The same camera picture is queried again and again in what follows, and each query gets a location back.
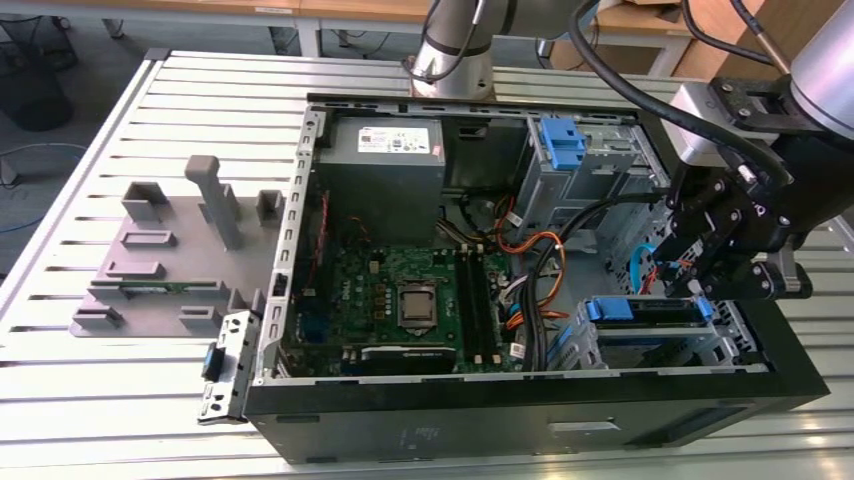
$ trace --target metal bracket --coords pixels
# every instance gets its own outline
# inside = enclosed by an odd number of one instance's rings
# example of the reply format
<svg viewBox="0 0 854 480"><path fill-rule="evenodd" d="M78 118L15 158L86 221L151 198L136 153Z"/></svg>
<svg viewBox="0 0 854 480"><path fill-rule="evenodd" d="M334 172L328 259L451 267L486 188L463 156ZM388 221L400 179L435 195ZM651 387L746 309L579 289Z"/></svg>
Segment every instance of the metal bracket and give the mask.
<svg viewBox="0 0 854 480"><path fill-rule="evenodd" d="M260 318L248 310L227 315L223 320L202 370L207 381L196 418L200 425L247 422L243 404L252 376L260 325Z"/></svg>

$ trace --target label sticker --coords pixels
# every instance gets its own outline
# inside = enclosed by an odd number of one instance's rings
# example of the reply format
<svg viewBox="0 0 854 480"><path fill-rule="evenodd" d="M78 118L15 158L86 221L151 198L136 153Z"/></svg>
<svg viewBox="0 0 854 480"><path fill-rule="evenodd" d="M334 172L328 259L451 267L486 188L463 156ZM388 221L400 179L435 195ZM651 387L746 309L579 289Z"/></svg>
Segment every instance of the label sticker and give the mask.
<svg viewBox="0 0 854 480"><path fill-rule="evenodd" d="M291 15L294 10L290 8L255 7L258 13L278 13L279 15Z"/></svg>
<svg viewBox="0 0 854 480"><path fill-rule="evenodd" d="M510 356L525 360L525 345L522 345L521 343L511 343Z"/></svg>
<svg viewBox="0 0 854 480"><path fill-rule="evenodd" d="M507 221L513 223L515 227L522 225L522 217L513 212L507 213Z"/></svg>
<svg viewBox="0 0 854 480"><path fill-rule="evenodd" d="M364 127L359 130L359 153L430 154L426 128Z"/></svg>

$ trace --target blue plastic latch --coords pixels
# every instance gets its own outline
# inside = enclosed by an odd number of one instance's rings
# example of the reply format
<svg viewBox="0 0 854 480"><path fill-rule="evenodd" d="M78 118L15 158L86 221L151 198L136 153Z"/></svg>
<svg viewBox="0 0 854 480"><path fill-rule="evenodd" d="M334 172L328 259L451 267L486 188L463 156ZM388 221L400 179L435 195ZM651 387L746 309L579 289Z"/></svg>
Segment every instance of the blue plastic latch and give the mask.
<svg viewBox="0 0 854 480"><path fill-rule="evenodd" d="M542 140L551 154L551 167L555 170L575 170L582 164L587 148L585 134L578 131L571 118L543 118Z"/></svg>
<svg viewBox="0 0 854 480"><path fill-rule="evenodd" d="M697 303L697 308L703 318L706 320L711 320L711 317L715 315L715 309L711 306L711 302L709 302L706 297L697 297L694 302Z"/></svg>
<svg viewBox="0 0 854 480"><path fill-rule="evenodd" d="M602 320L634 320L635 315L625 298L597 298L594 302L602 311Z"/></svg>
<svg viewBox="0 0 854 480"><path fill-rule="evenodd" d="M595 322L597 320L602 320L602 312L599 311L599 307L594 302L587 302L587 316L590 317L590 321Z"/></svg>

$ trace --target metal table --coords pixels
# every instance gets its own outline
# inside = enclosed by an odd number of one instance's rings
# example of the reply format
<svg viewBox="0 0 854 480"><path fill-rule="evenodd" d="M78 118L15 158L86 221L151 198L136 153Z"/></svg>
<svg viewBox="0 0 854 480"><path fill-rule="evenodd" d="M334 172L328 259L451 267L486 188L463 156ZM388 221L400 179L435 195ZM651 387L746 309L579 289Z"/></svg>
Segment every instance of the metal table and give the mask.
<svg viewBox="0 0 854 480"><path fill-rule="evenodd" d="M633 81L662 99L679 85ZM625 105L591 74L499 68L495 88L506 102ZM78 339L66 329L119 229L128 183L156 180L167 195L191 194L184 161L212 154L239 196L288 190L310 91L403 96L407 79L396 64L374 61L172 52L143 63L0 289L0 466L28 467L0 476L851 477L854 256L838 222L798 252L817 296L781 302L833 394L683 448L290 466L251 425L196 426L207 341Z"/></svg>

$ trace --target side panel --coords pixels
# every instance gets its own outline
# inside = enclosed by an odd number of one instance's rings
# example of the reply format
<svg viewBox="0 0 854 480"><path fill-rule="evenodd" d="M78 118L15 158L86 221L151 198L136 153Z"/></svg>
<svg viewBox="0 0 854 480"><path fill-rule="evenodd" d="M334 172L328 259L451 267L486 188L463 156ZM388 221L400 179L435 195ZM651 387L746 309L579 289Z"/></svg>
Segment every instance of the side panel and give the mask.
<svg viewBox="0 0 854 480"><path fill-rule="evenodd" d="M262 415L250 420L290 463L320 463L677 446L761 408L753 402L694 400Z"/></svg>

